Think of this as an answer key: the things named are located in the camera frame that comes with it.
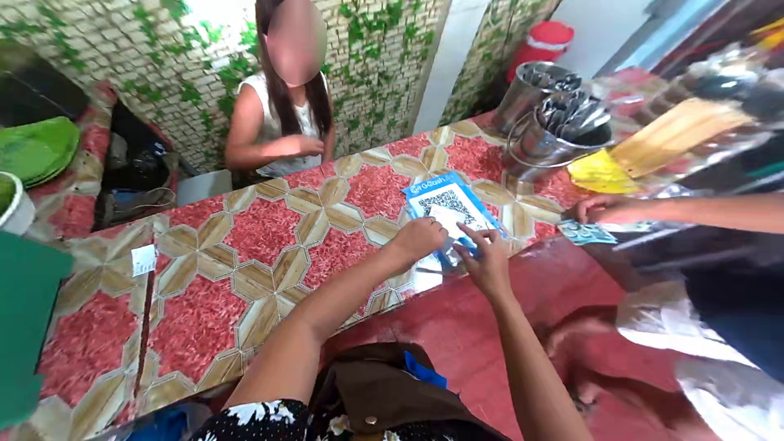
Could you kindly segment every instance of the black and white floral shirt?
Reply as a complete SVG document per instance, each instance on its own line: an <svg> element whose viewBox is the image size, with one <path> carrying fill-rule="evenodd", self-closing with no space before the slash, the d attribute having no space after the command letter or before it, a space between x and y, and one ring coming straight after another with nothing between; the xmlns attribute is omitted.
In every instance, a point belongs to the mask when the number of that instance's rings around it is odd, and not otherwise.
<svg viewBox="0 0 784 441"><path fill-rule="evenodd" d="M351 439L353 432L342 403L327 406L313 415L307 406L294 399L233 406L211 417L191 441L333 441ZM439 439L483 439L485 433L465 421L422 421L390 428L384 441Z"/></svg>

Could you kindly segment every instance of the qr code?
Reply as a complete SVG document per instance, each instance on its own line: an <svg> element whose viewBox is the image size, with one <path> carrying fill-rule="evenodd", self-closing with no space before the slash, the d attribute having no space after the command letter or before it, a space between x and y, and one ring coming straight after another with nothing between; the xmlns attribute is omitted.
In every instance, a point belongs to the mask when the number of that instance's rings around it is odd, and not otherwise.
<svg viewBox="0 0 784 441"><path fill-rule="evenodd" d="M430 213L430 208L434 205L443 206L445 208L450 208L455 211L459 211L466 215L466 224L471 225L476 219L468 213L468 209L460 199L457 198L457 194L455 194L454 190L447 190L443 193L433 196L432 198L424 198L417 201L422 208L424 208L425 213Z"/></svg>

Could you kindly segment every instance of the stack of plates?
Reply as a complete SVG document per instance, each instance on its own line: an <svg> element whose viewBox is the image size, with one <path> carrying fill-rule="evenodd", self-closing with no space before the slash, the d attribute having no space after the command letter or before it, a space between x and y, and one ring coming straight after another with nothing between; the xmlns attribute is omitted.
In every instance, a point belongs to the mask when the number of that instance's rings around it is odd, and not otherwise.
<svg viewBox="0 0 784 441"><path fill-rule="evenodd" d="M17 175L25 188L63 172L79 146L79 129L60 116L0 131L0 171Z"/></svg>

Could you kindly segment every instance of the small white label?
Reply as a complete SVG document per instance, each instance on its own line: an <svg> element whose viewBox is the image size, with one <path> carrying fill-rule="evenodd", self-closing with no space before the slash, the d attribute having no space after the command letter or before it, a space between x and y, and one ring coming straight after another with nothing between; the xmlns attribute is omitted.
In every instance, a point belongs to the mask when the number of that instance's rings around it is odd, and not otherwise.
<svg viewBox="0 0 784 441"><path fill-rule="evenodd" d="M131 250L131 259L133 261L133 277L136 277L155 269L155 263L158 261L158 250L155 249L155 245L152 243L141 248L135 248Z"/></svg>

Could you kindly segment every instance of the white bucket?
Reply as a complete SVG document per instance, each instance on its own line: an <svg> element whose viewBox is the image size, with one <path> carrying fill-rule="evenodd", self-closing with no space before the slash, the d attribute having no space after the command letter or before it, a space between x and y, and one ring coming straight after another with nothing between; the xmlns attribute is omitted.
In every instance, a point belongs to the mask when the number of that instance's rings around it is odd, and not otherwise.
<svg viewBox="0 0 784 441"><path fill-rule="evenodd" d="M11 205L0 215L0 230L21 236L33 223L35 206L30 200L30 196L24 191L22 181L18 177L7 172L0 172L0 174L10 177L16 187Z"/></svg>

